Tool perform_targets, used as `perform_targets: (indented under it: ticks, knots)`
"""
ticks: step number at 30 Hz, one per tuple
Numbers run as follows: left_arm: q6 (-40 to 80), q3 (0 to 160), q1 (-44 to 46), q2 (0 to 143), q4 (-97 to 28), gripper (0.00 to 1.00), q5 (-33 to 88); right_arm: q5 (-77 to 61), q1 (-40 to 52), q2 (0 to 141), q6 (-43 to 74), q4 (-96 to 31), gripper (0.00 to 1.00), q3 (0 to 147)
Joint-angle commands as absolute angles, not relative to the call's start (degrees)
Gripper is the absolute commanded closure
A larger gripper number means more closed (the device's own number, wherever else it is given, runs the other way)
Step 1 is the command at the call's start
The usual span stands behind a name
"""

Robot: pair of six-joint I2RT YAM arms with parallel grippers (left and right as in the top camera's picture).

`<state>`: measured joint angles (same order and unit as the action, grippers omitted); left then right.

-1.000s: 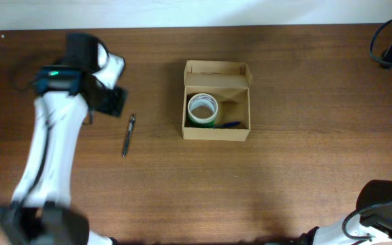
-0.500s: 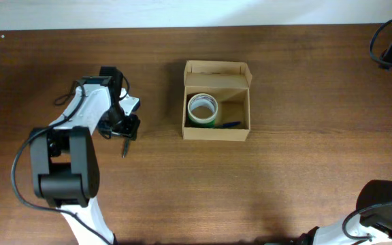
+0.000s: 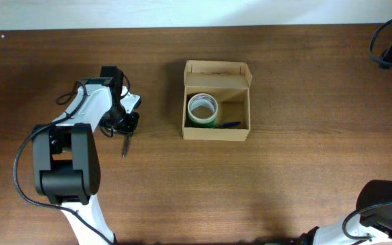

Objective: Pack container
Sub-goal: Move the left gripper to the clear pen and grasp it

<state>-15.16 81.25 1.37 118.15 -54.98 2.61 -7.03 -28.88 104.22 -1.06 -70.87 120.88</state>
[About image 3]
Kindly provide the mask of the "black ballpoint pen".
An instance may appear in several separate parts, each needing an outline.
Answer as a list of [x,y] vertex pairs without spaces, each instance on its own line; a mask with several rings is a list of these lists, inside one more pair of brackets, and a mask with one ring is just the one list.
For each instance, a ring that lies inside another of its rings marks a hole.
[[125,158],[128,153],[130,141],[131,141],[131,135],[126,134],[125,139],[123,141],[123,147],[122,147],[122,157],[123,158]]

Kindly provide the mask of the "green tape roll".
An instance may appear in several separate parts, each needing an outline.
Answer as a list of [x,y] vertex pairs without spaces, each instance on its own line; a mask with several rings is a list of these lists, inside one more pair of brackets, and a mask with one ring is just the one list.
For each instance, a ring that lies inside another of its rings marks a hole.
[[188,114],[187,118],[190,120],[190,125],[197,128],[214,128],[216,122],[216,115],[212,115],[209,118],[198,118]]

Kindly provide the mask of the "beige masking tape roll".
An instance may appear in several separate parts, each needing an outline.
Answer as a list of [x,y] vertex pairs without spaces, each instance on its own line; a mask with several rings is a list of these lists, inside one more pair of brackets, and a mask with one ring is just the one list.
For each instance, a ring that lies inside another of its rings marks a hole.
[[187,115],[192,114],[198,118],[209,118],[212,115],[217,117],[218,102],[207,93],[198,93],[190,98],[187,104],[187,111]]

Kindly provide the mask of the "blue ballpoint pen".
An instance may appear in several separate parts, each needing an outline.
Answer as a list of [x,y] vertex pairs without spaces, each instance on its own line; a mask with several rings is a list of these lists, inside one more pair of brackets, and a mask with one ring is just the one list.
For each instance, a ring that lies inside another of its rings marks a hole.
[[238,126],[240,124],[241,124],[240,121],[226,122],[226,123],[223,123],[223,124],[215,125],[214,128],[215,129],[227,129],[227,128],[230,128],[230,127]]

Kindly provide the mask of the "cardboard box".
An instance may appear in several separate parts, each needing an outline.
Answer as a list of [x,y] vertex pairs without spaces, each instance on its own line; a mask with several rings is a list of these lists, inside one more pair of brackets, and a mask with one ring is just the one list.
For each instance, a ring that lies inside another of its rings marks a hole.
[[185,140],[243,142],[250,133],[252,74],[244,62],[188,60],[184,68]]

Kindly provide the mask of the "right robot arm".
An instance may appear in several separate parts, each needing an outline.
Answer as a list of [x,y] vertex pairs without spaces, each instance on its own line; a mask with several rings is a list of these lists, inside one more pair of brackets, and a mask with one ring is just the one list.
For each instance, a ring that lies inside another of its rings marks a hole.
[[356,208],[342,220],[315,227],[291,244],[379,244],[392,242],[392,181],[371,180],[361,190]]

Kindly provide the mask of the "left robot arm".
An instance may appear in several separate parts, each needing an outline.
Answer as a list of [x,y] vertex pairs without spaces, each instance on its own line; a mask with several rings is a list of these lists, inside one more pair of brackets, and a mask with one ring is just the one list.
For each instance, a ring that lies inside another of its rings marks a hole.
[[141,97],[130,93],[117,66],[103,66],[99,76],[79,81],[69,98],[62,115],[33,132],[35,189],[48,198],[48,207],[67,217],[79,244],[116,244],[97,196],[101,170],[93,133],[100,129],[129,141],[140,118]]

